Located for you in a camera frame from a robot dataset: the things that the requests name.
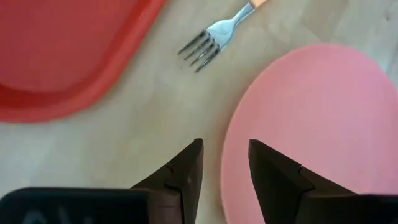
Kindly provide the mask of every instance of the red tray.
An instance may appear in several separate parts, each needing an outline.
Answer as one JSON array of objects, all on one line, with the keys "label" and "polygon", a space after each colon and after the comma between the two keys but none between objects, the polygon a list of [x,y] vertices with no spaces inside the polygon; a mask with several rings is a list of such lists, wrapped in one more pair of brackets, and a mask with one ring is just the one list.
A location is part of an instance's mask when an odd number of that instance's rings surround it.
[{"label": "red tray", "polygon": [[164,2],[2,0],[0,121],[48,121],[99,100]]}]

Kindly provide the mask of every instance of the black plastic part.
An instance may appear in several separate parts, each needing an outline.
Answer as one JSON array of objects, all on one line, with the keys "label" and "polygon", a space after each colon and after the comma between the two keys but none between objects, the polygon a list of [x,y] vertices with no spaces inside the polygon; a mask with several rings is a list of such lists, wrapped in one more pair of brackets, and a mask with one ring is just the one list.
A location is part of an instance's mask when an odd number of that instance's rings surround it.
[{"label": "black plastic part", "polygon": [[357,195],[257,140],[249,163],[267,224],[398,223],[398,196]]},{"label": "black plastic part", "polygon": [[196,139],[130,190],[30,188],[0,200],[1,224],[193,224],[203,141]]}]

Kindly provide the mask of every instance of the table surface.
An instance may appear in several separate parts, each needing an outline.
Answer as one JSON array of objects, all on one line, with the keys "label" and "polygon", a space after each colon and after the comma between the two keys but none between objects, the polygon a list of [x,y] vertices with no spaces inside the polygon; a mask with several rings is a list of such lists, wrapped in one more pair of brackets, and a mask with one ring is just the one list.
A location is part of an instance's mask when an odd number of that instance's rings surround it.
[{"label": "table surface", "polygon": [[205,140],[197,223],[225,223],[223,139],[236,105],[272,61],[320,42],[356,47],[398,85],[398,1],[269,0],[199,74],[178,50],[244,0],[172,0],[117,85],[97,104],[45,124],[0,124],[0,195],[27,186],[128,188],[195,138]]}]

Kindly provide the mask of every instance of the fork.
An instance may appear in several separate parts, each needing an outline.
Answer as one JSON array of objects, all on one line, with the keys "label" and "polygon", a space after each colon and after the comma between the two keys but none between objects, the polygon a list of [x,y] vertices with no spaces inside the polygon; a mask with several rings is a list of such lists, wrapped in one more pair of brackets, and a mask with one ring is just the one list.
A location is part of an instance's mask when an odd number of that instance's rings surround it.
[{"label": "fork", "polygon": [[209,28],[203,30],[183,47],[178,52],[178,55],[199,43],[184,58],[184,60],[188,60],[192,56],[198,54],[198,57],[191,62],[190,67],[199,62],[202,58],[204,59],[203,63],[195,70],[195,73],[198,73],[228,46],[236,26],[266,1],[267,0],[250,0],[232,19],[218,21],[209,26]]}]

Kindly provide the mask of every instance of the pink plate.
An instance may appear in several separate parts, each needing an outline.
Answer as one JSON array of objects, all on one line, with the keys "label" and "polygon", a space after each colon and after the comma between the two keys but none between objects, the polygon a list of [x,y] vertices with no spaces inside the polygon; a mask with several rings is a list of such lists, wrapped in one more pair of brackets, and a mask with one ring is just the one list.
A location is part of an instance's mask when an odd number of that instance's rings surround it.
[{"label": "pink plate", "polygon": [[357,193],[398,194],[397,133],[396,89],[365,55],[335,45],[287,54],[251,85],[229,125],[221,168],[227,222],[264,223],[250,139]]}]

